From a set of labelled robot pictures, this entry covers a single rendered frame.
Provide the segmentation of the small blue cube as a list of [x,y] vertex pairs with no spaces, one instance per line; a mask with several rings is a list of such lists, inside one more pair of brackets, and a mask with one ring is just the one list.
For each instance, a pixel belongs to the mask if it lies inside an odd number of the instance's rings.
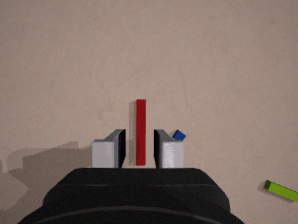
[[177,130],[175,132],[175,134],[172,136],[175,140],[184,140],[184,138],[186,137],[185,134],[183,134],[182,132],[180,132],[179,130]]

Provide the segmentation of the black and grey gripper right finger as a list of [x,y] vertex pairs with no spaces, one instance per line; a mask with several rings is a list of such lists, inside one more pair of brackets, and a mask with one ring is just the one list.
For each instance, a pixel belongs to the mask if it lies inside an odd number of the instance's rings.
[[184,168],[182,140],[173,140],[163,129],[154,129],[154,160],[156,168]]

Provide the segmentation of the lime green rod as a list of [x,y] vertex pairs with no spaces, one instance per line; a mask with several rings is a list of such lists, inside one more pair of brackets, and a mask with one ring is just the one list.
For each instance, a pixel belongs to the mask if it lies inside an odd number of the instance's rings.
[[267,189],[268,191],[271,191],[273,193],[276,193],[278,195],[281,195],[283,197],[286,197],[288,199],[298,202],[298,192],[296,191],[283,187],[269,180],[266,181],[264,188]]

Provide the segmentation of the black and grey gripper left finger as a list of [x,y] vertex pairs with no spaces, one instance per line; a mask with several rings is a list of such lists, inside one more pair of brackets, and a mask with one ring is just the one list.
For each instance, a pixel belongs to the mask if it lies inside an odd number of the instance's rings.
[[116,129],[91,142],[92,168],[122,168],[126,157],[126,129]]

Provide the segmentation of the red rod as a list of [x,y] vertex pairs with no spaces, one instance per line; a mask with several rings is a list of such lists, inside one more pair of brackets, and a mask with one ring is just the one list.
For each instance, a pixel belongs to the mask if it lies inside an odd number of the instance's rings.
[[136,99],[136,166],[146,160],[146,100]]

